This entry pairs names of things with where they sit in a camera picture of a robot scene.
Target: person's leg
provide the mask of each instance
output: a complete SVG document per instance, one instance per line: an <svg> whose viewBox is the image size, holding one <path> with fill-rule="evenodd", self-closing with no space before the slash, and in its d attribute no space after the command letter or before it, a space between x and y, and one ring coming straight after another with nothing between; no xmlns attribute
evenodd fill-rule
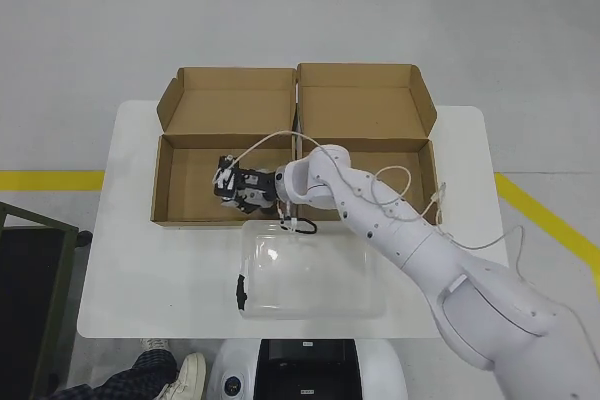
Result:
<svg viewBox="0 0 600 400"><path fill-rule="evenodd" d="M92 389L80 385L49 396L49 400L152 400L175 381L176 360L163 339L142 339L144 352L131 369L109 378L104 385Z"/></svg>

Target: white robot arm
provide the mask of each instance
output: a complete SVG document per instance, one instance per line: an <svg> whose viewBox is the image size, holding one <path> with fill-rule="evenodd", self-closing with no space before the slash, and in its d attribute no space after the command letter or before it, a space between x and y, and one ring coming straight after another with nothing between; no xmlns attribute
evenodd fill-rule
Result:
<svg viewBox="0 0 600 400"><path fill-rule="evenodd" d="M600 399L600 370L561 329L562 309L513 270L455 246L381 181L372 194L373 180L351 168L346 149L329 145L279 168L276 192L337 210L420 287L444 341L467 363L492 370L507 399Z"/></svg>

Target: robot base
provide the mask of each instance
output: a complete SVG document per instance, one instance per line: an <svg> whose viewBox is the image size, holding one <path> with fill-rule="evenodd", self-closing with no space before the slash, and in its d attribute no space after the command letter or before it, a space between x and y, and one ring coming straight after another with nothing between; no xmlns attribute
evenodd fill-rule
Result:
<svg viewBox="0 0 600 400"><path fill-rule="evenodd" d="M228 339L207 400L407 400L395 350L381 339Z"/></svg>

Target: white robot body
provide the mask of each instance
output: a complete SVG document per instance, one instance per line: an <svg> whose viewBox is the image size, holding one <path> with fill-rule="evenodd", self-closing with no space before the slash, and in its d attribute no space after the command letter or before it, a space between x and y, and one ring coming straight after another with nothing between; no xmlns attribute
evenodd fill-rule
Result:
<svg viewBox="0 0 600 400"><path fill-rule="evenodd" d="M207 385L206 400L252 400L254 398L261 339L228 339L216 357ZM400 360L387 340L355 340L362 397L378 400L408 400L407 386ZM233 396L225 391L227 381L240 380L240 390ZM306 398L311 387L300 387Z"/></svg>
<svg viewBox="0 0 600 400"><path fill-rule="evenodd" d="M595 358L561 331L562 309L509 268L455 246L393 189L350 166L343 147L316 148L285 167L280 197L337 209L420 287L445 342L469 364L494 370L508 399L600 399Z"/></svg>

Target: white sneaker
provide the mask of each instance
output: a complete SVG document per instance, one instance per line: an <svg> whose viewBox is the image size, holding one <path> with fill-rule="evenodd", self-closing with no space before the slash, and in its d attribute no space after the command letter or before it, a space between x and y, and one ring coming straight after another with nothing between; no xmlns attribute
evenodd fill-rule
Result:
<svg viewBox="0 0 600 400"><path fill-rule="evenodd" d="M156 400L200 400L207 365L200 353L189 354L175 382L164 385Z"/></svg>
<svg viewBox="0 0 600 400"><path fill-rule="evenodd" d="M142 342L142 351L149 350L166 350L169 349L169 341L167 339L140 339Z"/></svg>

